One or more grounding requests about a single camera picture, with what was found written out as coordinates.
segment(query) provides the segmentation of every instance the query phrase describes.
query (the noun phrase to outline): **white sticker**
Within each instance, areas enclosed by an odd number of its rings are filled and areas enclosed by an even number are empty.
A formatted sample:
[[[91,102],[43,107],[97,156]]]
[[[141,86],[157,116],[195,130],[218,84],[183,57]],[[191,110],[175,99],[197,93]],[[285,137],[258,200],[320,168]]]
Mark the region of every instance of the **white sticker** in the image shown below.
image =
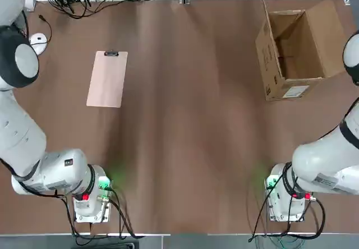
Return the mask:
[[[89,207],[89,204],[87,201],[75,201],[76,208],[78,209],[86,209]]]
[[[308,85],[293,86],[289,88],[289,90],[284,94],[283,98],[296,98],[300,96],[308,87]]]
[[[316,183],[317,185],[326,187],[328,189],[333,189],[337,185],[338,179],[326,176],[322,173],[318,173],[318,175],[313,180],[313,183]]]

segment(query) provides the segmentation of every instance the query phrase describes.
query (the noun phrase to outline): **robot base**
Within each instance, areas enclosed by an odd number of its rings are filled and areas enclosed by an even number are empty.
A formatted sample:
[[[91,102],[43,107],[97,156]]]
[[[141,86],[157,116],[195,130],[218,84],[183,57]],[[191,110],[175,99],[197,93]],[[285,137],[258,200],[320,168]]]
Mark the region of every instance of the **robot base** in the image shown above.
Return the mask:
[[[82,216],[75,213],[77,223],[107,223],[110,218],[110,203],[102,203],[101,210],[95,216]]]
[[[111,187],[111,182],[100,166],[93,165],[93,169],[95,170],[95,184],[92,192],[86,200],[73,199],[77,223],[106,223],[109,221],[111,192],[104,188]]]
[[[280,175],[270,175],[266,179],[264,182],[266,196],[271,190],[267,188],[272,188],[279,177]],[[286,192],[283,192],[283,190],[280,190],[280,186],[283,186],[282,181],[278,182],[267,199],[267,213],[269,214],[270,221],[287,222],[291,197]],[[304,210],[304,203],[304,199],[292,201],[291,214],[289,216],[290,222],[296,222],[301,218]]]

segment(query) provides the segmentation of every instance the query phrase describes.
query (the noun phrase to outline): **green light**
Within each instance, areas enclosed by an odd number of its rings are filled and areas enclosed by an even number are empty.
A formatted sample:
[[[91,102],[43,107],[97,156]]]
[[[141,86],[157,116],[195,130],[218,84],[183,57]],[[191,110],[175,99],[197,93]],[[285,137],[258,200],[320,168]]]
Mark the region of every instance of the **green light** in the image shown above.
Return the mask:
[[[106,176],[99,177],[99,188],[104,189],[106,187],[110,187],[110,179]]]

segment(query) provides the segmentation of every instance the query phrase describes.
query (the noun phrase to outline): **brown table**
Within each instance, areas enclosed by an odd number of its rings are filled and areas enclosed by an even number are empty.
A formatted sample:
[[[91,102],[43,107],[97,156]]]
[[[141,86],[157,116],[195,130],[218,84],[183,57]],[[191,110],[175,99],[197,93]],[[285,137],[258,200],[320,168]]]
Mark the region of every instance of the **brown table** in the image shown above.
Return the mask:
[[[318,1],[269,0],[268,7]],[[351,9],[334,1],[350,36]],[[250,233],[262,178],[336,125],[359,94],[342,74],[301,100],[266,102],[254,42],[261,0],[124,3],[81,20],[38,4],[32,33],[48,31],[37,14],[53,37],[39,79],[16,91],[17,100],[46,133],[48,151],[80,148],[105,168],[125,192],[136,233]],[[87,107],[95,52],[108,49],[128,51],[122,106]],[[15,194],[3,167],[0,181],[1,234],[70,232],[60,201]],[[326,232],[359,232],[357,196],[319,197]],[[313,232],[310,217],[292,230]],[[118,233],[117,214],[94,232]]]

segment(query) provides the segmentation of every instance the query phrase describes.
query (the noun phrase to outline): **box flap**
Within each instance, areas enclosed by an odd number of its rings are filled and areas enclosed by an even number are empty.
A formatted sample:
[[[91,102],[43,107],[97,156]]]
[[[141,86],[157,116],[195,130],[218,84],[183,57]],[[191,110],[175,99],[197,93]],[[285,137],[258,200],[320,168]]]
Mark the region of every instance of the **box flap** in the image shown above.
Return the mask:
[[[279,70],[278,50],[275,47],[266,5],[265,20],[256,38],[256,48],[259,65],[267,98],[272,97],[278,86],[283,84]]]
[[[273,33],[273,38],[281,36],[281,34],[287,30],[292,24],[296,22],[298,18],[302,16],[304,10],[298,11],[282,11],[282,12],[270,12],[269,20]]]
[[[325,77],[345,71],[342,54],[347,41],[332,0],[306,11]]]

